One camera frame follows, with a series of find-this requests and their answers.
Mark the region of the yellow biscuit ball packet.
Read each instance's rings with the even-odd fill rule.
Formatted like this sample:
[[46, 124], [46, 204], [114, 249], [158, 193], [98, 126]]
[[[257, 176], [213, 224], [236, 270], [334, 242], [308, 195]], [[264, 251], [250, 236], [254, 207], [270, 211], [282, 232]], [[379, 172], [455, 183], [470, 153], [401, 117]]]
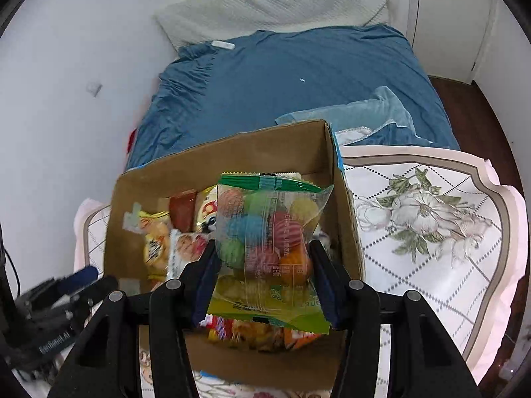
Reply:
[[143, 259], [148, 270], [148, 277], [164, 281], [167, 276], [170, 233], [173, 228], [169, 213], [161, 211], [149, 214], [141, 210], [138, 218], [139, 229], [145, 238]]

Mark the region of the red brown snack packet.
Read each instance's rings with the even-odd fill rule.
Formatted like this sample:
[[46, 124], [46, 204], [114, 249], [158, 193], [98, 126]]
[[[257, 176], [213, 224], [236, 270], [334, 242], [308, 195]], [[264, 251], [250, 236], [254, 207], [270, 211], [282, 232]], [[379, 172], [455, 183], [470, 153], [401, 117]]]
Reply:
[[168, 201], [172, 226], [182, 233], [189, 233], [192, 229], [196, 195], [195, 190], [186, 190], [172, 196]]

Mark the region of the panda snack packet back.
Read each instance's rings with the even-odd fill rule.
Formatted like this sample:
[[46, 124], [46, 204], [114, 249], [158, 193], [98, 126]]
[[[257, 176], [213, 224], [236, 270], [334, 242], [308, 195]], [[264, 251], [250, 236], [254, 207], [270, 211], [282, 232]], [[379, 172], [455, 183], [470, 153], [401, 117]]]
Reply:
[[196, 202], [196, 233], [211, 233], [216, 229], [217, 222], [217, 186], [213, 185], [198, 194]]

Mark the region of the white pillow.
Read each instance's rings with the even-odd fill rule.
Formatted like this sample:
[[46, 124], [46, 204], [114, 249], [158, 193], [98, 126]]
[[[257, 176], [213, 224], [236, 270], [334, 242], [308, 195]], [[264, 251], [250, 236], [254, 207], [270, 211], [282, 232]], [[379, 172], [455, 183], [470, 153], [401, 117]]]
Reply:
[[186, 0], [155, 14], [174, 48], [257, 31], [299, 33], [391, 21], [389, 0]]

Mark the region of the colourful candy ball bag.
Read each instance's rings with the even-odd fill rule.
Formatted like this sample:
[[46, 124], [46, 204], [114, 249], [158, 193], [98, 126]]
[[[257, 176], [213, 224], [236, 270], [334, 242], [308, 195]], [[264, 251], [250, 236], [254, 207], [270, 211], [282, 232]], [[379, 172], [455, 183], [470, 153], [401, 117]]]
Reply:
[[221, 267], [208, 312], [328, 333], [308, 244], [333, 190], [285, 175], [220, 175], [214, 239]]

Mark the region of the blue bed sheet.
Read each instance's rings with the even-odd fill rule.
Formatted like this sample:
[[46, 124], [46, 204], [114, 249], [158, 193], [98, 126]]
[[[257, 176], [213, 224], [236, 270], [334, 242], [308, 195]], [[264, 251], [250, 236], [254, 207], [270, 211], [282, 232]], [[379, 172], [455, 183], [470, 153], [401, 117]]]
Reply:
[[449, 117], [417, 57], [386, 24], [302, 33], [259, 31], [227, 48], [180, 49], [159, 76], [127, 165], [145, 164], [203, 143], [277, 125], [283, 114], [363, 101], [390, 88], [431, 147], [459, 147]]

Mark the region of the white cookie snack packet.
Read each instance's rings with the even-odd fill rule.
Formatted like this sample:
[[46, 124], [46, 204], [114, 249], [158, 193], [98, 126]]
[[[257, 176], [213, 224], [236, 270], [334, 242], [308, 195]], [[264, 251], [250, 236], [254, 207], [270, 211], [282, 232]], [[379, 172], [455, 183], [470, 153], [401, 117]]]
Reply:
[[205, 233], [182, 233], [178, 229], [170, 232], [170, 246], [167, 264], [167, 280], [178, 279], [185, 267], [201, 259], [209, 238]]

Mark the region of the floral white quilt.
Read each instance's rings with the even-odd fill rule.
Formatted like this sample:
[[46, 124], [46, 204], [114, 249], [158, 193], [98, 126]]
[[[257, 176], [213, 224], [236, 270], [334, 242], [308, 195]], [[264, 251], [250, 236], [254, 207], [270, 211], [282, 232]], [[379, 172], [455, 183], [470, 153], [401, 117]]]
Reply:
[[202, 190], [232, 172], [298, 172], [333, 196], [322, 215], [345, 268], [374, 289], [426, 299], [473, 378], [492, 366], [528, 257], [526, 203], [484, 159], [437, 147], [336, 150], [318, 125], [258, 130], [199, 145], [126, 171], [108, 206], [85, 202], [77, 267], [109, 271], [129, 289], [149, 288], [143, 238], [126, 213], [159, 211], [181, 190]]

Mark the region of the cardboard snack box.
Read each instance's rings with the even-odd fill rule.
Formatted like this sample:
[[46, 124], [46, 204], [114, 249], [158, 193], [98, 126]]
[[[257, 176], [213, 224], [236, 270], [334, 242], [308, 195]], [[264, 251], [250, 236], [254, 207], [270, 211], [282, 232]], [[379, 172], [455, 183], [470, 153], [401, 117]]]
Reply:
[[[330, 248], [315, 236], [323, 230]], [[320, 264], [362, 275], [352, 200], [322, 120], [224, 138], [126, 171], [105, 273], [138, 284], [139, 345], [158, 396], [203, 371], [296, 392], [330, 390], [344, 350]]]

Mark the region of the white door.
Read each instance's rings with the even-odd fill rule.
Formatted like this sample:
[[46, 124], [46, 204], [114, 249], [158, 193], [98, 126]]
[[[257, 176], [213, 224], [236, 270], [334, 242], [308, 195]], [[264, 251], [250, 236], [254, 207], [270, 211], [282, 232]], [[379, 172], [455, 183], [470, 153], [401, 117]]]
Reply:
[[472, 82], [491, 17], [492, 0], [410, 0], [408, 38], [426, 73]]

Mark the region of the red yellow noodle packet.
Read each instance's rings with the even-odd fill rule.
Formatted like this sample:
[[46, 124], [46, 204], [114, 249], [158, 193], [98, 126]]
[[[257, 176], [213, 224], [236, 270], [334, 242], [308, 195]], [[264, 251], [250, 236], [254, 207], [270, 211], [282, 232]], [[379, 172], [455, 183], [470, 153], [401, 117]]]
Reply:
[[211, 314], [205, 317], [200, 327], [207, 332], [207, 339], [212, 343], [267, 353], [299, 350], [321, 337], [315, 332], [302, 332], [263, 322], [224, 319]]

